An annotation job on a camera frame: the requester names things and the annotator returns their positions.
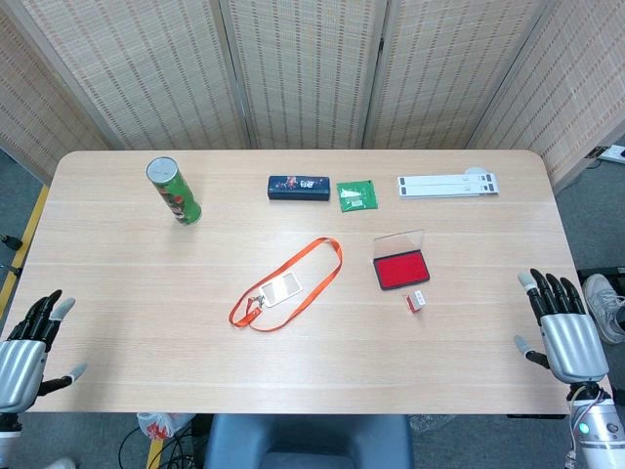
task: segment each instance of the sneaker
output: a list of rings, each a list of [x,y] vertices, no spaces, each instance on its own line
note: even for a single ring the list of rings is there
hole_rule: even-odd
[[[589,276],[583,286],[586,304],[597,329],[606,344],[625,342],[625,330],[618,323],[617,314],[625,312],[625,297],[618,296],[607,278],[600,274]]]

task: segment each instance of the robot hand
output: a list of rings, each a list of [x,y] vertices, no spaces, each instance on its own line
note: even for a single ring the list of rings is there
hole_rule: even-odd
[[[0,414],[24,412],[38,396],[69,386],[85,371],[87,365],[82,363],[61,378],[43,381],[48,352],[75,303],[67,298],[53,311],[61,293],[57,290],[32,305],[7,340],[0,342]]]
[[[519,274],[519,281],[538,321],[546,355],[520,336],[515,343],[528,360],[570,385],[571,451],[564,468],[575,467],[581,447],[590,469],[625,469],[623,425],[610,395],[598,384],[609,368],[595,324],[569,280],[543,277],[535,269],[530,273]]]
[[[515,343],[531,362],[551,369],[566,384],[598,382],[609,372],[599,334],[584,310],[579,293],[566,278],[547,277],[535,269],[531,276],[519,274],[519,281],[542,332],[545,353],[535,352],[522,337]]]

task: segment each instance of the id card holder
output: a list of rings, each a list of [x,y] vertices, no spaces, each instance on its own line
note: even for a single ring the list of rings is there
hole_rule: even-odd
[[[292,272],[285,272],[258,287],[263,305],[272,307],[302,291],[302,285]]]

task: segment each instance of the pringles can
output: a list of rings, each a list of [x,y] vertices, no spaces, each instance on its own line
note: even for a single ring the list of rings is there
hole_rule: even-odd
[[[202,209],[193,198],[176,161],[167,156],[158,157],[150,162],[146,173],[180,223],[190,225],[199,220]]]

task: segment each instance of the woven panel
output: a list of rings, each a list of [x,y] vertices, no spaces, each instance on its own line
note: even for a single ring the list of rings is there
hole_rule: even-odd
[[[126,149],[244,146],[208,1],[22,3]]]
[[[402,0],[367,146],[463,148],[543,0]]]
[[[625,121],[625,2],[562,0],[534,32],[472,147],[532,149],[557,183]]]
[[[359,148],[385,2],[224,3],[258,146]]]
[[[76,149],[106,149],[100,133],[0,10],[0,144],[50,184]]]

